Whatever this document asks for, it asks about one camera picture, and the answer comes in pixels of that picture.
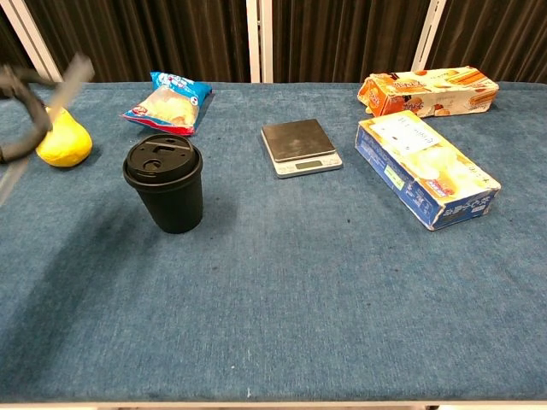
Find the black coffee cup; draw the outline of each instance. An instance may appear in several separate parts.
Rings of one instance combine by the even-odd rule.
[[[202,168],[202,155],[187,138],[156,134],[131,148],[123,176],[162,230],[183,233],[203,217]]]

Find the box packaging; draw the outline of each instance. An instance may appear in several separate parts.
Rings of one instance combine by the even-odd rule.
[[[501,190],[409,110],[359,122],[356,149],[430,231],[486,214]]]
[[[483,113],[499,86],[473,67],[371,74],[357,94],[375,116],[410,110],[419,117]]]

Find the orange box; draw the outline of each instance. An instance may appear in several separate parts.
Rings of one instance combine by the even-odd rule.
[[[370,74],[357,99],[375,117],[409,110],[419,117],[484,113],[499,86],[476,68]]]

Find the blue box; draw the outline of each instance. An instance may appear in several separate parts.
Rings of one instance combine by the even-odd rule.
[[[356,149],[430,231],[486,214],[501,190],[411,111],[361,121]]]

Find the black curtain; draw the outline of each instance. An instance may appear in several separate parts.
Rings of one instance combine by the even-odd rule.
[[[26,0],[59,70],[79,51],[96,82],[149,81],[164,71],[250,81],[243,0]]]
[[[0,64],[10,64],[31,68],[33,67],[30,58],[25,52],[23,44],[19,41],[8,16],[0,7],[0,39],[2,47],[0,47]]]
[[[448,0],[426,67],[464,65],[496,81],[547,82],[547,1]]]
[[[409,71],[429,0],[273,0],[273,80]]]

